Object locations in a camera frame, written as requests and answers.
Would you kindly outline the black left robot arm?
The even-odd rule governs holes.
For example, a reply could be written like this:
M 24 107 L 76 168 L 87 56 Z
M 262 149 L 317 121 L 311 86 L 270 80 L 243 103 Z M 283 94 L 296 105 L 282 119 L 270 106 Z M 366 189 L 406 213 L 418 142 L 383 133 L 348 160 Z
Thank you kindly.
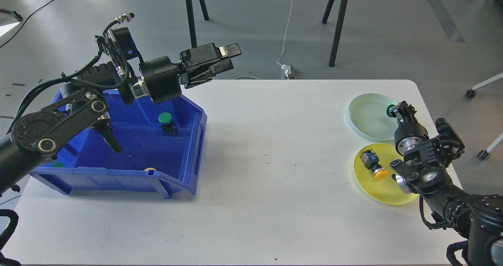
M 125 105 L 149 98 L 162 104 L 182 97 L 186 89 L 211 81 L 233 69 L 241 55 L 239 44 L 214 43 L 180 53 L 179 62 L 163 56 L 144 61 L 128 28 L 125 13 L 96 36 L 97 55 L 83 69 L 34 87 L 23 99 L 6 135 L 1 139 L 1 193 L 20 191 L 18 182 L 36 167 L 55 161 L 57 154 L 79 133 L 92 128 L 112 151 L 122 148 L 113 135 L 106 90 L 118 90 Z

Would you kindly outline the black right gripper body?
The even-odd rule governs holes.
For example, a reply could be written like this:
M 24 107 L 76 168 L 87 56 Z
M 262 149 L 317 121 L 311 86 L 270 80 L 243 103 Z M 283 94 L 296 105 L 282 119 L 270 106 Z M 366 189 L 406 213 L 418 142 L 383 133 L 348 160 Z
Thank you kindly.
M 429 134 L 416 119 L 412 121 L 397 117 L 398 128 L 395 131 L 395 149 L 399 155 L 404 156 L 422 142 L 426 142 Z

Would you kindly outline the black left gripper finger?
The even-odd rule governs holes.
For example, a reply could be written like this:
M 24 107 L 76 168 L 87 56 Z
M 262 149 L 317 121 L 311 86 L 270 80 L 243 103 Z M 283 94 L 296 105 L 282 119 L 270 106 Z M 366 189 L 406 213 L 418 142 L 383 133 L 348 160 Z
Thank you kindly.
M 187 70 L 183 74 L 183 86 L 185 89 L 190 89 L 198 85 L 210 82 L 216 75 L 234 69 L 232 60 L 224 60 L 216 62 L 208 66 L 198 67 L 194 70 Z
M 238 43 L 220 47 L 215 46 L 214 43 L 208 43 L 184 50 L 179 55 L 185 68 L 196 68 L 237 57 L 241 55 L 241 48 Z

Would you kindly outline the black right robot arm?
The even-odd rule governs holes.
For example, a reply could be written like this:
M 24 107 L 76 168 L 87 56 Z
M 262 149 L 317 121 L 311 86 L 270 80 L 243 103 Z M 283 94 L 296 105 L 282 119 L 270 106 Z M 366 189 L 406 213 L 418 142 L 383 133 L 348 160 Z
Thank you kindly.
M 503 200 L 501 195 L 469 194 L 456 186 L 447 167 L 464 152 L 464 143 L 444 118 L 435 121 L 438 135 L 429 136 L 415 117 L 415 108 L 402 101 L 387 108 L 397 119 L 395 149 L 403 159 L 390 162 L 404 193 L 420 196 L 421 219 L 429 229 L 454 229 L 465 240 L 449 245 L 446 257 L 459 266 L 461 251 L 469 266 L 502 265 Z

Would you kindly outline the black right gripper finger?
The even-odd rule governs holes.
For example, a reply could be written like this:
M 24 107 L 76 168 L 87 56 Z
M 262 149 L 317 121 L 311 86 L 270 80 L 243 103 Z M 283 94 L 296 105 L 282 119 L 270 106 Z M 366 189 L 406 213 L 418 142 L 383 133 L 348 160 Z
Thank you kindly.
M 413 105 L 408 104 L 406 101 L 401 101 L 392 110 L 398 122 L 417 122 L 415 117 L 417 111 Z

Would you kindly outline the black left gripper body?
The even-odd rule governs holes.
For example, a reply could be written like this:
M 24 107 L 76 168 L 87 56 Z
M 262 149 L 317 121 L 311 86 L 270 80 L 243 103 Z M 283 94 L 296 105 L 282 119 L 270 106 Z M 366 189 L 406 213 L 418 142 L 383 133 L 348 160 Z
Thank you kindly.
M 211 80 L 205 72 L 214 64 L 213 55 L 189 52 L 180 53 L 180 62 L 171 62 L 162 56 L 140 63 L 140 79 L 144 94 L 158 104 L 178 98 L 182 94 L 181 86 L 190 89 Z

